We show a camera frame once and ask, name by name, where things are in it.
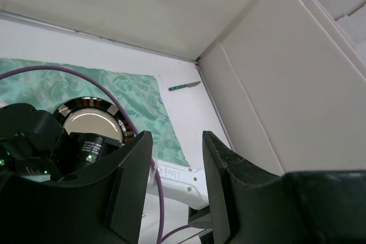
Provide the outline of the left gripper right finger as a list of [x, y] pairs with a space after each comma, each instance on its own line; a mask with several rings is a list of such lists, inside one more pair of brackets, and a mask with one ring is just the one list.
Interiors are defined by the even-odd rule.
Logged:
[[284, 231], [283, 182], [229, 149], [211, 131], [202, 151], [215, 243], [275, 243]]

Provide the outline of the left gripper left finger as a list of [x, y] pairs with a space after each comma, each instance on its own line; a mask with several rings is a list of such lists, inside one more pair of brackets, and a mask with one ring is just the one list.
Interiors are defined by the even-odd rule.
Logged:
[[152, 156], [152, 134], [55, 184], [52, 243], [137, 243]]

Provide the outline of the dark round plate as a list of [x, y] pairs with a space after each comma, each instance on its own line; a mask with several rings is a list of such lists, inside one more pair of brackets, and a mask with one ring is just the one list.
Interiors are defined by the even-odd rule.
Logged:
[[101, 98], [73, 98], [57, 107], [53, 115], [69, 134], [93, 133], [116, 139], [122, 144], [135, 136], [120, 110]]

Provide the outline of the green patterned cloth placemat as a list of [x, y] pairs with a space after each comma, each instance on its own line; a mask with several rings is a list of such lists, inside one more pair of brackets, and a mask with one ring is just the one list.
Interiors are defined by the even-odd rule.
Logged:
[[[149, 130], [152, 133], [155, 159], [189, 166], [155, 77], [73, 65], [68, 65], [67, 68], [100, 83], [119, 101], [138, 130]], [[31, 71], [1, 80], [1, 102], [4, 104], [24, 102], [52, 113], [64, 102], [78, 97], [109, 100], [91, 83], [61, 71]]]

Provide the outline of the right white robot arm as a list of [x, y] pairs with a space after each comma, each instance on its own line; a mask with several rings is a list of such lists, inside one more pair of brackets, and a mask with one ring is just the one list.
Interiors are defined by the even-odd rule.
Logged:
[[[54, 114], [27, 103], [1, 107], [1, 170], [21, 177], [56, 181], [127, 145], [135, 135], [122, 113], [109, 102], [71, 109], [62, 105]], [[202, 168], [156, 159], [147, 192], [202, 210], [209, 205]]]

